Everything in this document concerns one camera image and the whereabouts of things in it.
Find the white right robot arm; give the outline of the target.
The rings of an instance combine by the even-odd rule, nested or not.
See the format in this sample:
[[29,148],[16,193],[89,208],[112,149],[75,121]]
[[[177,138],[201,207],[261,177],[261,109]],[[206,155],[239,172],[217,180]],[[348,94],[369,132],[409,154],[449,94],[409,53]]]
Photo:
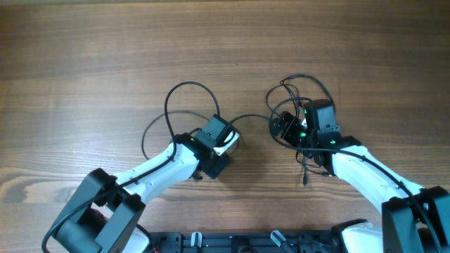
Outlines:
[[279,144],[358,190],[382,225],[355,219],[333,227],[339,252],[448,252],[449,192],[424,188],[378,161],[353,136],[342,136],[328,99],[303,99],[302,116],[272,111],[269,132]]

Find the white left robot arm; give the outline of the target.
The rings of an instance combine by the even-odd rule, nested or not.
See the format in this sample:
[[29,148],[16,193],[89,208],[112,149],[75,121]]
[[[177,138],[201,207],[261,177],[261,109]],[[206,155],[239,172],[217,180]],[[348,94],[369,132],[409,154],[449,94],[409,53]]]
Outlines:
[[69,252],[145,252],[150,237],[139,228],[139,219],[146,205],[198,171],[215,179],[228,165],[226,151],[239,134],[213,115],[203,128],[171,137],[164,151],[133,169],[91,171],[44,236],[43,252],[49,238]]

